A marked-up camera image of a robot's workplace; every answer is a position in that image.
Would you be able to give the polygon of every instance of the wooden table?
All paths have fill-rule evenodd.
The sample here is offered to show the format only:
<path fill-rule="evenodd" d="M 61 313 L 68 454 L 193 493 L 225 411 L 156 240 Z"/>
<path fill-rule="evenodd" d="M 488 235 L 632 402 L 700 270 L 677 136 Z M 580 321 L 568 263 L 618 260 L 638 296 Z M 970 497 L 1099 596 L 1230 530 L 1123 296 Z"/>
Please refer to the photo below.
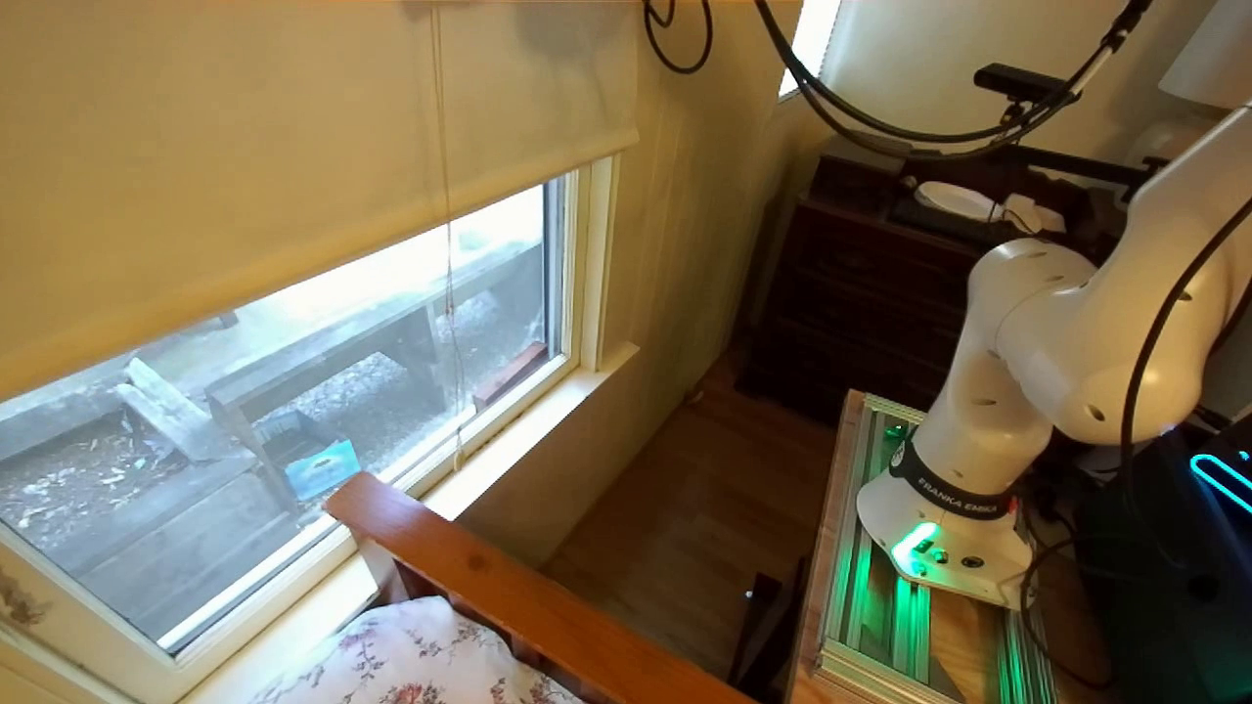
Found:
<path fill-rule="evenodd" d="M 1102 701 L 1055 678 L 1051 660 L 1028 643 L 1020 615 L 901 579 L 862 531 L 855 488 L 888 466 L 914 424 L 919 411 L 911 409 L 862 393 L 844 401 L 799 617 L 789 701 Z M 1080 667 L 1090 667 L 1088 617 L 1069 612 L 1071 604 L 1085 604 L 1071 573 L 1069 579 L 1043 573 L 1038 621 L 1048 621 L 1055 655 L 1085 655 Z"/>

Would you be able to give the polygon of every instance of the white wall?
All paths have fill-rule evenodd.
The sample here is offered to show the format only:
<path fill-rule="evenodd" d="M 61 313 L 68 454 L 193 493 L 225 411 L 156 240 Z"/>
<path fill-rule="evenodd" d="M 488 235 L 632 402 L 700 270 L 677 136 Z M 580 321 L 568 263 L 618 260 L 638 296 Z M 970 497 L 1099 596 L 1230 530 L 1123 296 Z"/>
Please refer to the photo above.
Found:
<path fill-rule="evenodd" d="M 844 0 L 838 89 L 902 126 L 995 126 L 1004 103 L 975 87 L 982 63 L 1069 77 L 1119 7 L 1123 0 Z M 1141 154 L 1132 150 L 1151 126 L 1191 116 L 1183 103 L 1159 89 L 1159 77 L 1205 7 L 1205 0 L 1153 0 L 1088 96 L 1028 140 L 1080 158 L 1138 160 Z"/>
<path fill-rule="evenodd" d="M 700 11 L 677 7 L 677 34 L 662 40 L 688 59 Z M 728 349 L 761 210 L 803 126 L 799 110 L 773 106 L 780 63 L 755 7 L 712 7 L 716 49 L 700 73 L 677 77 L 641 53 L 641 140 L 622 166 L 609 286 L 609 339 L 638 339 L 641 358 L 465 518 L 531 562 L 558 548 Z"/>

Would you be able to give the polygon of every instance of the green light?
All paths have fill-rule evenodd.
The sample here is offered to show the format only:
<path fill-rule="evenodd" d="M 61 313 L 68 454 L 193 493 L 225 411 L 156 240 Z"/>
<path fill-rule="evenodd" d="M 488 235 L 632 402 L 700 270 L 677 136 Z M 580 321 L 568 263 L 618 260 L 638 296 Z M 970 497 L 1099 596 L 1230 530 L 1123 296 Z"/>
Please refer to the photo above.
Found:
<path fill-rule="evenodd" d="M 930 525 L 930 519 L 914 525 L 914 530 L 891 548 L 891 558 L 896 558 L 896 562 L 911 562 L 911 553 L 914 553 L 919 543 L 927 543 L 935 531 L 938 531 L 938 525 Z"/>

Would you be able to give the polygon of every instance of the floral bedspread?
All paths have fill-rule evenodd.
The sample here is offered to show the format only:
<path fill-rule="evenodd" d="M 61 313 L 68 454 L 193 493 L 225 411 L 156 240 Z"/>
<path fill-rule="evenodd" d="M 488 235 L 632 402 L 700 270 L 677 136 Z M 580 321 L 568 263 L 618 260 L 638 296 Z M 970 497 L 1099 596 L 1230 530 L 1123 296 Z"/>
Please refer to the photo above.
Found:
<path fill-rule="evenodd" d="M 365 612 L 276 673 L 258 704 L 580 704 L 445 598 Z"/>

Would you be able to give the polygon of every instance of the window blind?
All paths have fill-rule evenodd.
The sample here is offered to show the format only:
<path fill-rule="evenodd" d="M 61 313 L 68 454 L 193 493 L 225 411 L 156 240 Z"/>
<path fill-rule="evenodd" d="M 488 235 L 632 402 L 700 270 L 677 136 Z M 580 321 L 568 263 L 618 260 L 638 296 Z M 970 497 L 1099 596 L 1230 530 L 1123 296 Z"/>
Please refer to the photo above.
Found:
<path fill-rule="evenodd" d="M 632 140 L 631 4 L 0 7 L 0 401 Z"/>

